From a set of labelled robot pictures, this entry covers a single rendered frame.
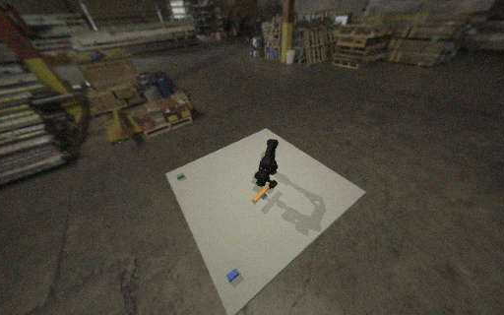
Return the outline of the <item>orange bar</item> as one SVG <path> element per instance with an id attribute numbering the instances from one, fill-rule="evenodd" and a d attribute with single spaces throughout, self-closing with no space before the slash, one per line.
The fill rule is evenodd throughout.
<path id="1" fill-rule="evenodd" d="M 269 184 L 268 183 L 253 199 L 252 201 L 254 201 L 255 203 L 270 189 L 269 187 Z"/>

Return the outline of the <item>small blue block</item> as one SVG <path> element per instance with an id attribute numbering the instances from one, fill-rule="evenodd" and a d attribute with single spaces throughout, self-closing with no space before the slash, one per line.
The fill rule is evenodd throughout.
<path id="1" fill-rule="evenodd" d="M 235 268 L 233 271 L 231 271 L 231 272 L 230 272 L 228 275 L 226 275 L 226 276 L 227 276 L 227 278 L 228 278 L 229 282 L 231 282 L 231 281 L 233 281 L 233 280 L 234 280 L 237 276 L 239 276 L 239 273 L 238 273 L 238 271 L 237 271 L 237 270 L 236 270 L 236 268 Z"/>

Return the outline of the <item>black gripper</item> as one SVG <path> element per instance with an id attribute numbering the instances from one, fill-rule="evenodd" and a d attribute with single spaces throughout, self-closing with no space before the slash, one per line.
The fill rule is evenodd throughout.
<path id="1" fill-rule="evenodd" d="M 260 173 L 261 173 L 261 172 L 260 172 L 260 171 L 258 171 L 258 172 L 254 175 L 256 179 L 258 179 L 258 178 L 259 178 Z M 270 173 L 270 174 L 271 174 L 271 173 Z M 271 178 L 271 177 L 270 177 L 270 174 L 268 175 L 267 181 L 270 183 L 270 184 L 269 184 L 269 187 L 270 187 L 270 189 L 271 189 L 271 188 L 275 188 L 275 187 L 277 186 L 278 182 L 277 182 L 277 181 L 275 181 L 275 180 L 270 180 L 270 178 Z M 267 182 L 267 181 L 266 181 L 266 182 Z"/>

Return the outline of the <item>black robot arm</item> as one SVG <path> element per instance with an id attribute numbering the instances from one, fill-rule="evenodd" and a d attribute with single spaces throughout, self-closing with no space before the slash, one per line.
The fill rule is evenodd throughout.
<path id="1" fill-rule="evenodd" d="M 270 139 L 267 141 L 267 149 L 265 156 L 262 157 L 259 165 L 259 171 L 261 171 L 259 178 L 256 181 L 258 186 L 265 186 L 268 175 L 277 173 L 278 169 L 277 162 L 275 161 L 276 148 L 278 145 L 278 140 Z M 261 168 L 262 167 L 262 168 Z M 261 168 L 261 169 L 260 169 Z"/>

